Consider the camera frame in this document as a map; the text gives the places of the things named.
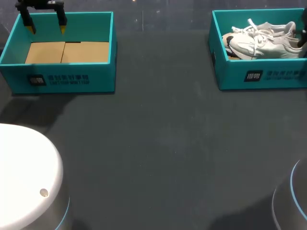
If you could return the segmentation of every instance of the black logo label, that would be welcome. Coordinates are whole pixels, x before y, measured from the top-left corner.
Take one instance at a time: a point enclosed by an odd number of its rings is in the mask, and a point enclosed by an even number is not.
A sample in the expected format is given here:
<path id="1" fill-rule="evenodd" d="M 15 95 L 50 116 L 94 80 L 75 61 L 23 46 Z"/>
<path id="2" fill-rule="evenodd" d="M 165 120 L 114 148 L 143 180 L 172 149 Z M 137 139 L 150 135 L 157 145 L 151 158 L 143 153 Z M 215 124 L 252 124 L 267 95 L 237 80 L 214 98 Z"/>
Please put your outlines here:
<path id="1" fill-rule="evenodd" d="M 260 81 L 263 71 L 262 70 L 251 70 L 246 73 L 244 81 Z"/>
<path id="2" fill-rule="evenodd" d="M 211 59 L 212 59 L 213 66 L 215 66 L 215 53 L 214 53 L 214 51 L 211 53 Z"/>
<path id="3" fill-rule="evenodd" d="M 28 79 L 29 79 L 30 85 L 33 85 L 33 86 L 46 85 L 42 74 L 28 75 Z"/>

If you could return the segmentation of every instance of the metal cylinder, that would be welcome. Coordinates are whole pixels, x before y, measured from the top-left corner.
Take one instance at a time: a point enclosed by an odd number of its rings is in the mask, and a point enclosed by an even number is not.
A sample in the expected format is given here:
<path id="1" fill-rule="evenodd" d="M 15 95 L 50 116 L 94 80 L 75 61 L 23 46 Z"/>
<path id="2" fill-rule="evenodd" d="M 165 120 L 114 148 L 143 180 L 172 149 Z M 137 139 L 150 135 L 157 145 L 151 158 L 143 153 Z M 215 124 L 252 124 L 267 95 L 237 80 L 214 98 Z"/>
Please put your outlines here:
<path id="1" fill-rule="evenodd" d="M 275 189 L 272 214 L 278 230 L 307 229 L 307 160 L 298 161 Z"/>
<path id="2" fill-rule="evenodd" d="M 62 159 L 44 135 L 0 124 L 0 230 L 71 230 Z"/>

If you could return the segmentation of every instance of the dark gray table surface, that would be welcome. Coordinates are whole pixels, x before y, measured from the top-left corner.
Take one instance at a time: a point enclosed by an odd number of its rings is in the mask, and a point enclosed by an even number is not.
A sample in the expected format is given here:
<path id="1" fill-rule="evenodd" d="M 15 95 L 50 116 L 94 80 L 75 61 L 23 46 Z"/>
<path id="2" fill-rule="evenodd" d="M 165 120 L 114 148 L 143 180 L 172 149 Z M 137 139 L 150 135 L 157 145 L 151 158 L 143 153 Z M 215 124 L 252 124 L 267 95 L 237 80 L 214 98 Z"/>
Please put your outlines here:
<path id="1" fill-rule="evenodd" d="M 208 22 L 122 21 L 115 94 L 13 97 L 0 78 L 0 122 L 62 156 L 74 230 L 274 229 L 272 192 L 306 155 L 307 91 L 221 92 Z"/>

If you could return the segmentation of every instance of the white round lid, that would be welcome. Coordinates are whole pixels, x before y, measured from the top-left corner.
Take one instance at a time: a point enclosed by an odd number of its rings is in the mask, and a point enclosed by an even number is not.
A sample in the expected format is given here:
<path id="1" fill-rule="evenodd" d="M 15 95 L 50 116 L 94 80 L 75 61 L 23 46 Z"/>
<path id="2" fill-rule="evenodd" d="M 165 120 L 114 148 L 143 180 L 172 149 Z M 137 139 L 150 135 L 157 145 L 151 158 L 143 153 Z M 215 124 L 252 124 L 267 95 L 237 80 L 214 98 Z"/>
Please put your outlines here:
<path id="1" fill-rule="evenodd" d="M 19 230 L 40 217 L 62 179 L 61 157 L 47 137 L 0 124 L 0 230 Z"/>

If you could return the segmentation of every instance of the white sneaker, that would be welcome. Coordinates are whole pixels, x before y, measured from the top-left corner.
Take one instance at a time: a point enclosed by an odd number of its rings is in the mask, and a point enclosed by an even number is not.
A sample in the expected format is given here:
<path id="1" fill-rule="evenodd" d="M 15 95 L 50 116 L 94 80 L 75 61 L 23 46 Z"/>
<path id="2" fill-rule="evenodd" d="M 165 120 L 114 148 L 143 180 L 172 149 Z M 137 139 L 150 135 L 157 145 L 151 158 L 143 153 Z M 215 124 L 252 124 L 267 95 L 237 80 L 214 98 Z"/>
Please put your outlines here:
<path id="1" fill-rule="evenodd" d="M 259 30 L 253 35 L 237 34 L 231 39 L 229 47 L 239 58 L 251 60 L 257 58 L 303 58 L 307 52 L 307 43 L 298 48 L 298 39 L 287 34 L 275 36 Z"/>
<path id="2" fill-rule="evenodd" d="M 227 52 L 231 53 L 231 50 L 229 49 L 229 41 L 232 39 L 237 34 L 244 34 L 244 35 L 253 35 L 255 31 L 258 30 L 265 30 L 270 32 L 271 34 L 275 34 L 275 36 L 283 36 L 287 35 L 289 37 L 294 37 L 293 30 L 295 30 L 295 23 L 294 22 L 289 22 L 286 25 L 273 25 L 268 22 L 263 23 L 261 25 L 255 25 L 251 19 L 248 19 L 248 24 L 250 26 L 244 28 L 244 29 L 239 29 L 236 27 L 232 27 L 233 32 L 232 33 L 227 33 L 223 35 L 222 40 L 223 44 L 225 46 L 225 49 Z"/>

